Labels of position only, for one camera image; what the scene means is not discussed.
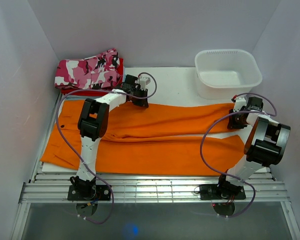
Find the orange trousers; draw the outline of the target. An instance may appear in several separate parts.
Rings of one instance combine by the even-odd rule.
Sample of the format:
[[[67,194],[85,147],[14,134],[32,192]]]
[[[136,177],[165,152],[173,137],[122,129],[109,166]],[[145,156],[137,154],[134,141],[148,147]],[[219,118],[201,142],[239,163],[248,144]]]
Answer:
[[[244,155],[224,116],[231,103],[181,107],[130,102],[109,113],[95,170],[100,173],[215,176]]]

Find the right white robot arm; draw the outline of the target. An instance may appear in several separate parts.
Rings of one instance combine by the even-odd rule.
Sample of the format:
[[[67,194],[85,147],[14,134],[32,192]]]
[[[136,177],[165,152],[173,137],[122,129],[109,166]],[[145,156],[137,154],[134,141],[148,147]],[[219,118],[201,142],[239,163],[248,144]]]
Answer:
[[[291,127],[273,120],[263,111],[263,100],[252,96],[246,100],[235,95],[234,107],[229,111],[227,128],[241,130],[248,125],[251,132],[244,145],[242,159],[222,174],[216,185],[216,194],[227,199],[243,192],[244,181],[263,167],[277,165],[283,158]]]

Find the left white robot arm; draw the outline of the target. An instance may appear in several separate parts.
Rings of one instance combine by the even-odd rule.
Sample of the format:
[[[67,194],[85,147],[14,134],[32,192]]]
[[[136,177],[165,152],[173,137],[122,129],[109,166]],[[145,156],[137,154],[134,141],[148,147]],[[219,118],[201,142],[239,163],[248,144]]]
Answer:
[[[87,98],[79,116],[78,130],[81,139],[80,156],[83,159],[75,177],[70,178],[74,189],[85,199],[96,195],[96,161],[99,144],[108,128],[110,111],[126,102],[148,108],[147,85],[151,78],[127,75],[124,82],[102,97]]]

